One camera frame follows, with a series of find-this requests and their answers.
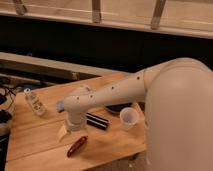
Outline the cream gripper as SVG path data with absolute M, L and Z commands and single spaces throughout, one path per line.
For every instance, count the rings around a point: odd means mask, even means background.
M 79 131 L 86 126 L 86 118 L 83 117 L 79 121 L 74 122 L 69 117 L 65 119 L 65 125 L 62 125 L 57 133 L 58 141 L 61 142 L 63 138 L 68 134 L 68 131 Z

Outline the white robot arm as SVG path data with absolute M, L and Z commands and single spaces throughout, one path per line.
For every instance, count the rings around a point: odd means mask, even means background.
M 213 171 L 213 70 L 178 58 L 57 103 L 72 131 L 94 107 L 145 103 L 146 171 Z

